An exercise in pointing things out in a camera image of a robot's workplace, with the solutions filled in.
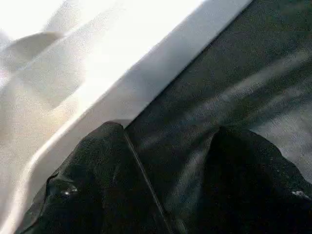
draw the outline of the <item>white surface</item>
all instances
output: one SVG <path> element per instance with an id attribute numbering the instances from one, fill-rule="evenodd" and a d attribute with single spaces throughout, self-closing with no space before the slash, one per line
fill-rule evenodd
<path id="1" fill-rule="evenodd" d="M 86 134 L 108 120 L 131 122 L 249 2 L 62 3 L 42 29 L 57 31 L 54 42 L 14 69 L 2 66 L 0 152 L 9 166 L 0 180 L 0 233 L 15 230 Z"/>

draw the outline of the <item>black fabric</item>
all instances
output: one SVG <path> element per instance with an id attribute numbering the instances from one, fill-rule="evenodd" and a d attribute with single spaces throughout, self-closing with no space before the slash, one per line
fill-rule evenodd
<path id="1" fill-rule="evenodd" d="M 171 233 L 121 125 L 86 136 L 46 184 L 16 233 Z"/>
<path id="2" fill-rule="evenodd" d="M 196 233 L 312 233 L 312 185 L 265 138 L 224 128 L 205 162 Z"/>
<path id="3" fill-rule="evenodd" d="M 128 126 L 167 212 L 192 232 L 220 125 L 269 139 L 312 182 L 312 4 L 255 0 Z"/>

